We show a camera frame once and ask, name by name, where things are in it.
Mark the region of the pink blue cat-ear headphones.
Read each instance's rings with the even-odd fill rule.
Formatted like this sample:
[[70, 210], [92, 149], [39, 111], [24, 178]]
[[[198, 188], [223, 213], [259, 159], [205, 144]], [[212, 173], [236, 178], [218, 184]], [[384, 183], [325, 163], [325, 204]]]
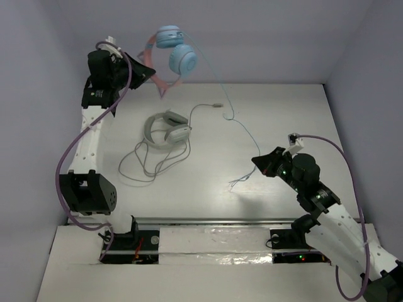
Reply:
[[191, 45], [184, 43], [184, 32], [175, 25], [160, 27], [145, 44], [137, 58], [148, 68], [154, 69], [152, 61], [153, 48], [172, 49], [169, 56], [169, 69], [178, 78], [173, 82], [162, 80], [157, 73], [151, 76], [151, 81], [156, 85], [160, 99], [173, 87], [179, 86], [185, 77], [189, 76], [195, 69], [198, 57]]

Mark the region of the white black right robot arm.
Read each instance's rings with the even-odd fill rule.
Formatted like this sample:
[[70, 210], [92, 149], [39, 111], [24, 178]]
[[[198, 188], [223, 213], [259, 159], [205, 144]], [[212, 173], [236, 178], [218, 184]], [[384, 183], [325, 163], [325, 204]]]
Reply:
[[320, 180], [309, 154], [277, 147], [252, 162], [266, 177], [279, 177], [297, 194], [306, 215], [292, 223], [290, 238], [326, 256], [363, 290], [366, 301], [402, 301], [402, 261], [388, 253], [355, 221], [337, 195]]

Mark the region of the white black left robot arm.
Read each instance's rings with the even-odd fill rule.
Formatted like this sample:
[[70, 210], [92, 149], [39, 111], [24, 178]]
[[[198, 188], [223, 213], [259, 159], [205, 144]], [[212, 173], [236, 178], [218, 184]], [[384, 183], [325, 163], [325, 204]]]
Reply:
[[109, 216], [117, 204], [116, 187], [102, 174], [103, 147], [118, 103], [130, 89], [144, 84], [155, 70], [123, 51], [97, 49], [88, 54], [89, 77], [81, 100], [81, 132], [57, 164], [55, 186], [60, 204], [76, 226], [87, 231], [110, 227], [80, 222], [75, 214]]

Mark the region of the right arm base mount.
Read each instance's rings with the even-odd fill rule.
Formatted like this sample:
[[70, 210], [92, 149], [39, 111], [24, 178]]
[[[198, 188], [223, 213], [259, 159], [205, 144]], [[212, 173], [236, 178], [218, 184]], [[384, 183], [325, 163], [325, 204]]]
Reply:
[[272, 250], [274, 264], [331, 262], [325, 255], [309, 247], [291, 228], [271, 229], [265, 246]]

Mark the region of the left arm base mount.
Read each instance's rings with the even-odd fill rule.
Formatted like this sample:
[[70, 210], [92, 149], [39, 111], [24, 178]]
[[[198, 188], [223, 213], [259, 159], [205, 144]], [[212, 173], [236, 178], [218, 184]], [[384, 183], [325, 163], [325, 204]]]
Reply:
[[100, 260], [102, 264], [158, 264], [160, 230], [139, 228], [132, 217], [131, 229], [127, 233], [114, 233], [106, 230], [98, 233], [103, 240]]

